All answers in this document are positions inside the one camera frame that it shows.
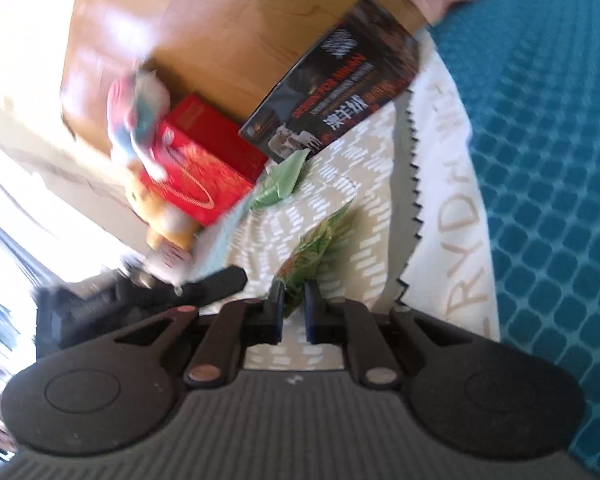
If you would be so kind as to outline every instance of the black product box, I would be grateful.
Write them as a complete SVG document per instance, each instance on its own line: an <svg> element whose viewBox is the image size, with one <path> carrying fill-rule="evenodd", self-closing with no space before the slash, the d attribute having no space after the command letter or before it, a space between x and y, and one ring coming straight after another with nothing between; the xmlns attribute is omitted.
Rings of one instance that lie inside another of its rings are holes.
<svg viewBox="0 0 600 480"><path fill-rule="evenodd" d="M340 138L411 83L418 43L375 0L360 0L298 61L240 129L281 162Z"/></svg>

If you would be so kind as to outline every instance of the plush toy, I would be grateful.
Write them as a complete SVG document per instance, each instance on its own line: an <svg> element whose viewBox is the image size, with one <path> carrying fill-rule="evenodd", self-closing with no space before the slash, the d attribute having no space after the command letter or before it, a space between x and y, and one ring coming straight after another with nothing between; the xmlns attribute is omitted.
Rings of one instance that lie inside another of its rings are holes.
<svg viewBox="0 0 600 480"><path fill-rule="evenodd" d="M139 160L153 180L165 180L167 172L156 162L151 145L155 127L170 106L169 92L155 72L135 70L116 79L107 97L111 160L122 166Z"/></svg>
<svg viewBox="0 0 600 480"><path fill-rule="evenodd" d="M125 191L133 210L149 224L149 247L157 249L168 240L184 251L191 250L196 233L203 228L201 224L142 184L135 171L130 171Z"/></svg>

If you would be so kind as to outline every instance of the blue grid pattern bedsheet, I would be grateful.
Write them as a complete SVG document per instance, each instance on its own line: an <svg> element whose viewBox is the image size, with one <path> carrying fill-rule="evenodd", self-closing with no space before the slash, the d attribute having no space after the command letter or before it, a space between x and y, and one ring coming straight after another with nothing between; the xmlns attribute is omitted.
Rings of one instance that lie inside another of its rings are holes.
<svg viewBox="0 0 600 480"><path fill-rule="evenodd" d="M583 386L600 473L600 0L479 0L432 31L474 128L502 335Z"/></svg>

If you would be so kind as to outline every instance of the wood grain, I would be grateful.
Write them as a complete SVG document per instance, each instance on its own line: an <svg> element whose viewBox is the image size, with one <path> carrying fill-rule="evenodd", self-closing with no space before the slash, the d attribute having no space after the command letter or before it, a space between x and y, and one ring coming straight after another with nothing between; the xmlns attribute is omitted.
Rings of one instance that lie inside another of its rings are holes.
<svg viewBox="0 0 600 480"><path fill-rule="evenodd" d="M108 153L106 96L134 62L156 69L174 101L196 92L243 122L357 0L76 0L61 100L67 125ZM378 0L410 31L407 0Z"/></svg>

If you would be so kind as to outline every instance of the green snack packet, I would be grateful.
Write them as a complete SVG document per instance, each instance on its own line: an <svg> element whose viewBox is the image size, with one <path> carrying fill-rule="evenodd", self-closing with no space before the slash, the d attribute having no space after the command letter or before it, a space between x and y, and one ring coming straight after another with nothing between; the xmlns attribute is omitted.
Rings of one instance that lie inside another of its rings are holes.
<svg viewBox="0 0 600 480"><path fill-rule="evenodd" d="M290 196L300 177L310 150L299 150L272 168L263 183L253 193L250 209L274 205Z"/></svg>
<svg viewBox="0 0 600 480"><path fill-rule="evenodd" d="M291 311L299 304L299 301L302 299L304 282L315 276L318 264L320 264L320 260L324 256L329 244L341 232L342 227L345 225L343 218L350 204L351 202L347 202L335 213L305 233L300 238L298 246L274 276L274 281L282 280L285 284L286 292L292 300L290 304L287 303L285 317L291 314Z"/></svg>

